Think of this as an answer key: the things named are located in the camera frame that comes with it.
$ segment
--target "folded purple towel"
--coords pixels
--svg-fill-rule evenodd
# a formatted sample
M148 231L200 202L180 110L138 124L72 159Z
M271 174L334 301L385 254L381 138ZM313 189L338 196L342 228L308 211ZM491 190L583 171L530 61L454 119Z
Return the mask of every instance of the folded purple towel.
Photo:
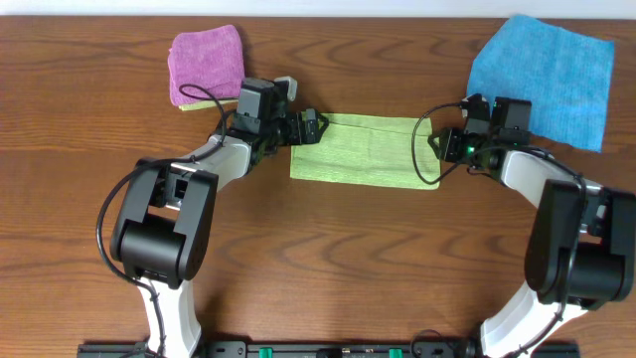
M168 55L168 69L170 100L174 105L197 102L179 93L183 84L199 85L217 98L239 96L245 77L239 32L234 26L225 25L177 35Z

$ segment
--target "white background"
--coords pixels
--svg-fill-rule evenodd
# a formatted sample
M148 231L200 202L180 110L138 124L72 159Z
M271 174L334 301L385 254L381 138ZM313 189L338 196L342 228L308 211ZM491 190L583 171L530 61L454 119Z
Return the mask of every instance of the white background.
M0 0L0 14L636 19L636 0Z

